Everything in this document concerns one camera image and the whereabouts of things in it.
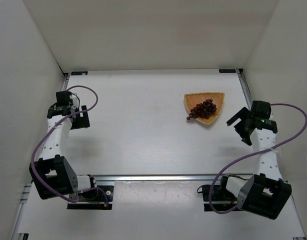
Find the dark red fake grapes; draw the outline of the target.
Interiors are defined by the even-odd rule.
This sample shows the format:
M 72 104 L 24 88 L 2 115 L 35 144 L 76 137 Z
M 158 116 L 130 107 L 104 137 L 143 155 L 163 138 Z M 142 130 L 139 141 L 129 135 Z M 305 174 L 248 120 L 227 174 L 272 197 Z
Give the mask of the dark red fake grapes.
M 190 119 L 209 119 L 211 116 L 214 116 L 217 111 L 217 106 L 213 103 L 212 98 L 207 98 L 205 101 L 197 104 L 194 108 L 190 109 L 189 115 L 186 117 L 186 120 Z

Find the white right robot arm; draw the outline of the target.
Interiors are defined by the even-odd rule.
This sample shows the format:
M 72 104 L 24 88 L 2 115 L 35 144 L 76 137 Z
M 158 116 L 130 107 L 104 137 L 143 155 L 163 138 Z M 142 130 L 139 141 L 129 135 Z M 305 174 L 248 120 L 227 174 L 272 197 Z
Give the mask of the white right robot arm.
M 278 128 L 270 117 L 270 103 L 254 100 L 250 109 L 242 108 L 227 121 L 228 126 L 237 122 L 234 129 L 242 142 L 260 155 L 250 179 L 226 174 L 220 188 L 235 197 L 239 210 L 275 220 L 291 196 L 292 187 L 283 181 L 278 168 L 273 149 Z

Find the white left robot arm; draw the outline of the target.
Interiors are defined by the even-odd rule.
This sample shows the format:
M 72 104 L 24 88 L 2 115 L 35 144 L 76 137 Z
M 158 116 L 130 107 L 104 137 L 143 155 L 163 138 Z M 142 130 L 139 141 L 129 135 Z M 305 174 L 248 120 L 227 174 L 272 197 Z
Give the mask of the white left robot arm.
M 90 127 L 89 108 L 70 89 L 58 91 L 56 102 L 47 112 L 48 132 L 35 147 L 29 172 L 41 199 L 60 197 L 70 203 L 81 199 L 93 201 L 106 192 L 97 186 L 92 175 L 77 175 L 66 159 L 68 135 L 71 130 Z

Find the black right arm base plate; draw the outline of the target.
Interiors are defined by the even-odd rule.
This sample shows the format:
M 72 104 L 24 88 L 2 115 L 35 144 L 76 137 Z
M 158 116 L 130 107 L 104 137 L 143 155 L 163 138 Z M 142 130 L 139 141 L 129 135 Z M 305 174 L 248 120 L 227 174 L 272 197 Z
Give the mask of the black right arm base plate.
M 197 188 L 197 194 L 203 197 L 203 206 L 205 212 L 212 212 L 209 204 L 210 185 L 205 184 Z M 237 205 L 237 198 L 227 190 L 223 191 L 220 185 L 215 185 L 213 195 L 211 197 L 213 207 L 219 212 L 225 212 Z

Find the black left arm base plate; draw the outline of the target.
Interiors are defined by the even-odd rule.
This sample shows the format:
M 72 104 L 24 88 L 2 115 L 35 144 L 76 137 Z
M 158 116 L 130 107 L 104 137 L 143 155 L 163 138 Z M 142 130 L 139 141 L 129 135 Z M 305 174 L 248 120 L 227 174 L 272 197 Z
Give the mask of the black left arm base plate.
M 100 185 L 100 190 L 78 193 L 78 202 L 67 203 L 68 210 L 112 210 L 114 198 L 113 185 Z

